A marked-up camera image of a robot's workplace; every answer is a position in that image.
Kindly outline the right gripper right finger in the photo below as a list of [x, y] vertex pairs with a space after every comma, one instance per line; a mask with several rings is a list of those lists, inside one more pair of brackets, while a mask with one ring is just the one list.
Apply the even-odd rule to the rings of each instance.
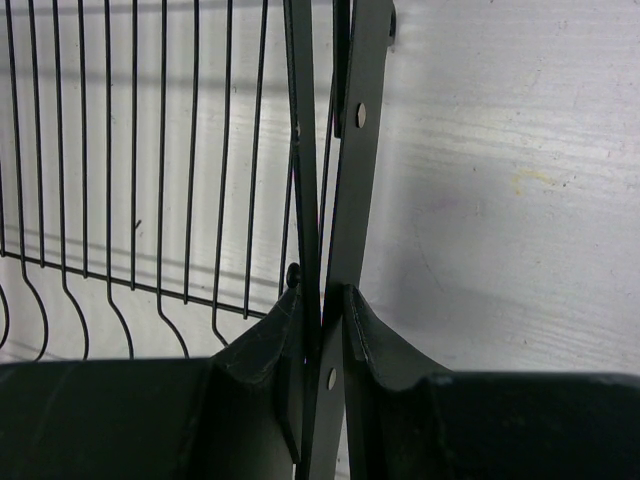
[[355, 479], [635, 479], [639, 380], [600, 372], [459, 372], [344, 290]]

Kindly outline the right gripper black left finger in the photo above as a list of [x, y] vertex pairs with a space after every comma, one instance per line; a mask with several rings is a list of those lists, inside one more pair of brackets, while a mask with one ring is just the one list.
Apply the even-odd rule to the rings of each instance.
[[286, 291], [210, 358], [1, 368], [5, 479], [288, 479], [301, 457], [303, 306]]

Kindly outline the black wire dish rack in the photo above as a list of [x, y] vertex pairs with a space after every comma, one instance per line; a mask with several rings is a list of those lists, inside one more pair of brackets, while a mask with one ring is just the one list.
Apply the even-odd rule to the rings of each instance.
[[302, 299], [301, 457], [330, 479], [390, 1], [1, 5], [1, 368], [210, 358]]

